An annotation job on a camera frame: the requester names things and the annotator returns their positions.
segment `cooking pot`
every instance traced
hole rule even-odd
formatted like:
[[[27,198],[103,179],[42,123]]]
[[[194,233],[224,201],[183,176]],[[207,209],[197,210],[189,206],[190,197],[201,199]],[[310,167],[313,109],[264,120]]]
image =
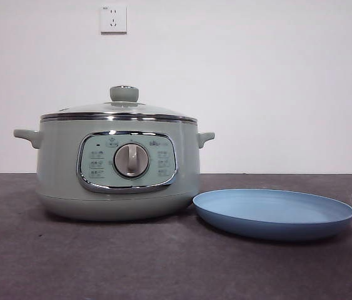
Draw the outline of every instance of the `cooking pot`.
[[[41,116],[39,131],[14,130],[38,151],[37,194],[49,211],[120,221],[173,213],[199,191],[199,148],[213,132],[197,120],[137,102],[132,86],[112,102]]]

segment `dark gray table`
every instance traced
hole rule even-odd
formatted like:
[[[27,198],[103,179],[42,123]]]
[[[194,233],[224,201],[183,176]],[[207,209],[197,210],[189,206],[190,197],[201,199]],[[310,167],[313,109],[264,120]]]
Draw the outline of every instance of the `dark gray table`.
[[[138,222],[44,211],[35,174],[0,174],[0,299],[352,299],[352,226],[301,244],[219,231],[194,207]],[[202,175],[202,191],[288,189],[352,205],[352,175]]]

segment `plate rim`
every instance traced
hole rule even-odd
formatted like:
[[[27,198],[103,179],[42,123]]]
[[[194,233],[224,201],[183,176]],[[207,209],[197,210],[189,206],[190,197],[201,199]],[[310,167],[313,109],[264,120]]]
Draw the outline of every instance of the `plate rim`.
[[[200,195],[204,195],[204,194],[210,194],[210,193],[218,193],[218,192],[222,192],[222,191],[271,191],[271,192],[284,192],[284,193],[292,193],[292,194],[304,194],[304,195],[309,195],[309,196],[315,196],[315,197],[319,197],[319,198],[324,198],[324,199],[327,199],[327,200],[332,200],[334,202],[337,202],[339,204],[342,204],[342,205],[345,205],[347,206],[348,208],[351,209],[352,211],[352,206],[350,206],[349,204],[346,204],[345,202],[342,202],[342,201],[339,201],[339,200],[336,200],[336,199],[333,199],[333,198],[330,198],[330,197],[325,197],[325,196],[320,196],[320,195],[316,195],[316,194],[310,194],[308,192],[296,192],[296,191],[285,191],[283,189],[216,189],[214,191],[207,191],[207,192],[202,192],[201,194],[198,194],[196,195],[194,198],[193,198],[193,203],[194,205],[199,208],[199,209],[202,209],[203,211],[207,211],[209,213],[212,213],[212,214],[218,214],[220,216],[224,216],[224,217],[227,217],[227,218],[233,218],[233,219],[237,219],[237,220],[245,220],[245,221],[252,221],[252,222],[260,222],[260,223],[269,223],[269,224],[291,224],[291,225],[315,225],[315,224],[329,224],[329,223],[338,223],[338,222],[343,222],[343,221],[347,221],[347,220],[350,220],[352,219],[352,213],[344,218],[344,219],[339,219],[339,220],[334,220],[334,221],[318,221],[318,222],[273,222],[273,221],[264,221],[264,220],[257,220],[257,219],[247,219],[247,218],[244,218],[244,217],[234,217],[234,216],[230,216],[230,215],[227,215],[227,214],[221,214],[219,212],[214,212],[214,211],[210,211],[210,210],[207,210],[203,207],[201,207],[200,205],[196,204],[196,198],[200,197]]]

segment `control panel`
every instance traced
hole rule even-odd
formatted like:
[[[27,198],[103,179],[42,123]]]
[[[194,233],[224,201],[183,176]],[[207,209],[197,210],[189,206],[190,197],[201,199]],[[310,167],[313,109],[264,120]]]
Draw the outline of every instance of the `control panel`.
[[[78,176],[92,191],[143,193],[170,184],[175,174],[174,146],[164,134],[97,132],[80,145]]]

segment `power socket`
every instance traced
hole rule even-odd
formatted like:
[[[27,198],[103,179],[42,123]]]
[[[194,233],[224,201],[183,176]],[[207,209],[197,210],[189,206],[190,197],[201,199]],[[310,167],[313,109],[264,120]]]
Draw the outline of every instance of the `power socket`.
[[[108,5],[101,7],[101,33],[127,32],[127,7]]]

